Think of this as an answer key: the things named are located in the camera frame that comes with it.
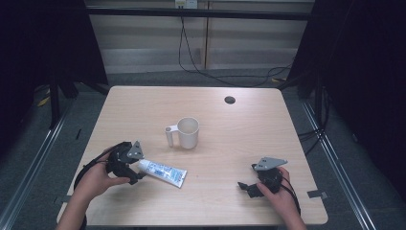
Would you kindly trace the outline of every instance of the black cable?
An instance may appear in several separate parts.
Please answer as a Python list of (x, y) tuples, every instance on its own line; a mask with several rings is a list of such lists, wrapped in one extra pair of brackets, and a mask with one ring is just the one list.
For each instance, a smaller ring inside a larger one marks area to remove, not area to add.
[(314, 69), (316, 66), (315, 60), (316, 60), (316, 57), (313, 57), (313, 59), (309, 61), (308, 65), (304, 68), (304, 70), (302, 71), (301, 74), (296, 76), (296, 78), (294, 78), (294, 79), (285, 81), (284, 83), (278, 85), (276, 88), (282, 91), (285, 88), (298, 84), (302, 79), (311, 75), (314, 72)]
[[(114, 150), (115, 148), (119, 147), (120, 145), (122, 145), (123, 143), (117, 144), (113, 147), (110, 147), (106, 150), (104, 150), (98, 157), (96, 157), (95, 159), (93, 159), (92, 161), (89, 162), (89, 164), (83, 166), (83, 169), (81, 169), (81, 171), (78, 173), (76, 179), (75, 179), (75, 183), (74, 183), (74, 190), (77, 188), (79, 182), (81, 181), (81, 179), (83, 178), (83, 176), (96, 164), (101, 163), (101, 162), (108, 162), (108, 161), (99, 161), (100, 158), (102, 158), (103, 156), (105, 156), (107, 153), (110, 153), (112, 150)], [(87, 217), (86, 215), (83, 217), (83, 221), (81, 223), (80, 229), (79, 230), (85, 230), (86, 229), (86, 225), (87, 225)]]
[[(222, 83), (229, 84), (229, 85), (232, 85), (232, 86), (235, 86), (235, 87), (256, 87), (256, 86), (260, 86), (260, 85), (263, 85), (263, 84), (267, 83), (267, 82), (269, 81), (269, 78), (270, 78), (270, 77), (276, 76), (276, 75), (282, 73), (283, 71), (285, 71), (285, 70), (287, 70), (287, 69), (290, 69), (290, 66), (292, 65), (292, 64), (289, 64), (289, 65), (284, 66), (284, 67), (275, 67), (275, 68), (272, 68), (272, 69), (270, 69), (270, 70), (268, 71), (268, 73), (267, 73), (266, 76), (245, 75), (245, 76), (218, 76), (218, 77), (215, 77), (215, 76), (212, 76), (212, 75), (210, 75), (210, 74), (203, 73), (203, 72), (201, 72), (199, 69), (197, 69), (197, 67), (196, 67), (196, 65), (195, 65), (195, 63), (194, 63), (194, 60), (193, 60), (193, 58), (192, 58), (191, 47), (190, 47), (190, 45), (189, 45), (188, 36), (186, 35), (185, 23), (184, 23), (184, 18), (183, 18), (183, 17), (181, 17), (181, 21), (182, 21), (182, 30), (181, 30), (180, 44), (179, 44), (179, 50), (178, 50), (178, 62), (179, 62), (179, 66), (180, 66), (184, 71), (186, 71), (186, 72), (188, 72), (188, 73), (200, 74), (200, 75), (202, 75), (202, 76), (204, 76), (204, 77), (206, 77), (206, 78), (213, 79), (213, 80), (216, 80), (216, 81), (220, 81), (220, 82), (222, 82)], [(183, 43), (183, 35), (185, 36), (185, 40), (186, 40), (186, 43), (187, 43), (187, 46), (188, 46), (189, 56), (190, 56), (190, 58), (191, 58), (191, 61), (192, 61), (192, 65), (193, 65), (193, 67), (194, 67), (194, 70), (187, 70), (187, 69), (182, 65), (181, 60), (180, 60), (180, 57), (181, 57), (181, 54), (180, 54), (180, 53), (181, 53), (181, 48), (182, 48), (182, 43)], [(271, 75), (270, 73), (271, 73), (273, 70), (276, 70), (276, 69), (281, 69), (281, 71), (279, 71), (279, 72), (277, 72), (277, 73)], [(238, 85), (238, 84), (234, 84), (234, 83), (230, 83), (230, 82), (227, 82), (227, 81), (225, 81), (225, 80), (222, 80), (222, 78), (258, 78), (258, 79), (263, 79), (263, 81), (261, 81), (261, 82), (259, 82), (259, 83), (252, 84), (252, 85)]]
[(329, 118), (329, 109), (330, 109), (330, 105), (331, 105), (331, 99), (327, 94), (326, 89), (324, 88), (323, 91), (323, 99), (324, 99), (324, 107), (325, 107), (325, 120), (321, 123), (320, 127), (306, 132), (306, 133), (301, 133), (298, 134), (298, 136), (304, 136), (300, 138), (301, 142), (310, 140), (311, 138), (313, 138), (314, 136), (317, 136), (317, 140), (316, 142), (310, 147), (310, 149), (308, 149), (305, 152), (305, 156), (308, 156), (310, 154), (310, 152), (316, 147), (317, 143), (319, 143), (319, 141), (321, 140), (322, 136), (325, 134), (326, 128), (327, 128), (327, 122), (328, 122), (328, 118)]
[[(354, 0), (352, 0), (351, 1), (351, 3), (350, 3), (350, 7), (349, 7), (349, 9), (347, 10), (347, 13), (346, 13), (346, 15), (345, 15), (345, 17), (344, 17), (344, 20), (343, 20), (343, 23), (342, 23), (342, 25), (341, 25), (341, 27), (340, 27), (340, 29), (339, 29), (339, 31), (338, 31), (338, 35), (336, 36), (336, 38), (332, 41), (332, 51), (330, 52), (330, 54), (329, 54), (329, 56), (327, 57), (327, 62), (326, 62), (326, 65), (328, 65), (330, 62), (331, 62), (331, 60), (332, 60), (332, 57), (333, 57), (333, 55), (334, 55), (334, 52), (336, 52), (336, 49), (337, 49), (337, 46), (338, 46), (338, 41), (339, 41), (339, 39), (340, 39), (340, 37), (341, 37), (341, 34), (342, 34), (342, 32), (344, 31), (344, 28), (345, 28), (345, 25), (348, 23), (348, 17), (349, 17), (349, 14), (350, 14), (350, 10), (352, 9), (352, 7), (353, 7), (353, 5), (354, 5)], [(325, 130), (326, 130), (326, 126), (327, 126), (327, 121), (328, 121), (328, 115), (329, 115), (329, 107), (330, 107), (330, 99), (329, 99), (329, 97), (327, 96), (327, 93), (326, 93), (326, 89), (324, 88), (324, 90), (322, 91), (322, 97), (324, 97), (324, 101), (325, 101), (325, 109), (326, 109), (326, 115), (325, 115), (325, 121), (324, 122), (322, 122), (320, 125), (321, 125), (321, 127), (319, 127), (318, 128), (318, 130), (320, 130), (319, 132), (319, 134), (318, 134), (318, 138), (317, 138), (317, 141), (313, 144), (313, 146), (305, 153), (305, 155), (309, 155), (309, 153), (314, 149), (314, 147), (317, 145), (317, 143), (320, 141), (320, 139), (321, 139), (321, 137), (322, 137), (322, 135), (324, 134), (324, 132), (325, 132)]]
[(299, 205), (299, 200), (298, 197), (296, 196), (295, 190), (293, 189), (292, 185), (290, 184), (289, 180), (287, 180), (286, 178), (283, 177), (283, 179), (285, 181), (287, 181), (287, 183), (289, 184), (290, 188), (292, 188), (292, 190), (290, 190), (289, 188), (287, 188), (286, 186), (281, 184), (281, 187), (284, 188), (288, 193), (290, 193), (290, 195), (292, 196), (293, 200), (295, 201), (295, 205), (296, 205), (296, 209), (298, 210), (299, 215), (301, 214), (301, 206)]

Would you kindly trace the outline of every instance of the white mug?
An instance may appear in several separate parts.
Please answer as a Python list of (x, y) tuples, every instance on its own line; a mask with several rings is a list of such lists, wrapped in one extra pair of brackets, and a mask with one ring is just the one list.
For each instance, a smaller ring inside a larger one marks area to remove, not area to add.
[(197, 136), (199, 134), (199, 122), (192, 117), (182, 118), (176, 125), (167, 126), (168, 145), (173, 147), (172, 133), (177, 132), (180, 146), (185, 149), (192, 149), (197, 145)]

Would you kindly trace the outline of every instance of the hand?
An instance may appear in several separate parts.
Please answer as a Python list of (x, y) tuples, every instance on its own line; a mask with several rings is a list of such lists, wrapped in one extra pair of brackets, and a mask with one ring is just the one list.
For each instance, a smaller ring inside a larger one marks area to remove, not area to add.
[(110, 178), (108, 176), (105, 161), (109, 155), (107, 153), (103, 156), (100, 163), (84, 174), (59, 220), (57, 230), (79, 229), (90, 201), (94, 197), (103, 194), (111, 186), (129, 182), (130, 179), (126, 177)]
[(80, 180), (75, 194), (80, 195), (86, 200), (92, 200), (94, 197), (103, 194), (108, 188), (114, 185), (121, 185), (130, 181), (127, 177), (111, 178), (108, 176), (105, 167), (106, 160), (110, 154), (107, 153), (94, 165)]
[[(283, 168), (278, 167), (282, 173), (282, 185), (292, 190), (290, 184), (286, 181), (290, 181), (289, 172)], [(257, 187), (263, 193), (263, 195), (269, 200), (275, 211), (281, 216), (288, 229), (305, 229), (305, 224), (298, 213), (295, 201), (292, 195), (284, 188), (281, 188), (277, 193), (272, 194), (269, 189), (261, 182), (257, 183)]]

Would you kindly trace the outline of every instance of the white wall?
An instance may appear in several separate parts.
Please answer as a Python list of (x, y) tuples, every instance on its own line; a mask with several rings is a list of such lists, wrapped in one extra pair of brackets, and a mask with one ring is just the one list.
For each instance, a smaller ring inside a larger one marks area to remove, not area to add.
[[(88, 6), (174, 8), (174, 0), (87, 0)], [(198, 1), (199, 9), (310, 12), (313, 1)], [(178, 70), (182, 23), (178, 17), (91, 15), (107, 73)], [(295, 56), (304, 21), (185, 18), (198, 68), (270, 68)], [(186, 42), (181, 63), (192, 68)]]

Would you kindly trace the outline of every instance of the toothpaste tube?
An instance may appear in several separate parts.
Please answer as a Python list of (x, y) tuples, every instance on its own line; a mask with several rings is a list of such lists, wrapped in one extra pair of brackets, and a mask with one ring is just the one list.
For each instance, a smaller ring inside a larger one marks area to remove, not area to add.
[(145, 173), (165, 180), (178, 188), (182, 186), (187, 172), (186, 170), (179, 170), (174, 167), (148, 161), (146, 159), (140, 160), (138, 168)]

